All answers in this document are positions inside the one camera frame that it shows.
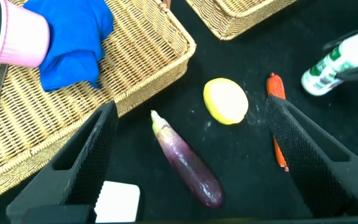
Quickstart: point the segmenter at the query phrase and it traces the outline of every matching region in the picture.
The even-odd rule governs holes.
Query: purple eggplant
[[[152,111],[152,120],[153,132],[162,151],[185,184],[206,206],[220,207],[222,188],[204,161],[155,111]]]

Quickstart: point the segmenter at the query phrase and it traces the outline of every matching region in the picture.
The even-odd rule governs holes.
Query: blue towel
[[[40,65],[45,91],[81,81],[95,88],[98,61],[104,57],[102,41],[112,32],[112,13],[103,0],[29,0],[24,8],[46,18],[50,46]]]

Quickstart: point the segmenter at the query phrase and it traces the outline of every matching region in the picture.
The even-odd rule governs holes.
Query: wicker basket
[[[79,83],[46,93],[37,69],[8,68],[0,98],[0,195],[41,169],[101,104],[115,100],[122,116],[186,72],[196,44],[160,0],[106,2],[114,32],[103,42],[102,89]]]
[[[296,0],[186,0],[212,33],[231,40]]]

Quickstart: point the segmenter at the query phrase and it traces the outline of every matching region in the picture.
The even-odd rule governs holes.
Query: pink cup
[[[48,52],[49,38],[44,17],[0,0],[0,63],[38,67]]]

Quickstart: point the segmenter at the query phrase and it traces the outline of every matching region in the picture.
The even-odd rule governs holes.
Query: black table surface
[[[298,0],[231,41],[219,41],[184,0],[172,11],[197,43],[188,71],[176,83],[123,116],[106,180],[141,190],[138,220],[215,218],[311,218],[289,175],[280,168],[265,118],[266,80],[284,82],[287,100],[358,155],[358,82],[313,97],[302,74],[323,58],[322,46],[358,28],[358,1]],[[249,110],[240,124],[215,121],[203,101],[211,79],[229,78],[247,94]],[[153,132],[156,110],[210,166],[224,190],[220,209],[192,197],[170,167]],[[0,196],[6,205],[31,178]]]

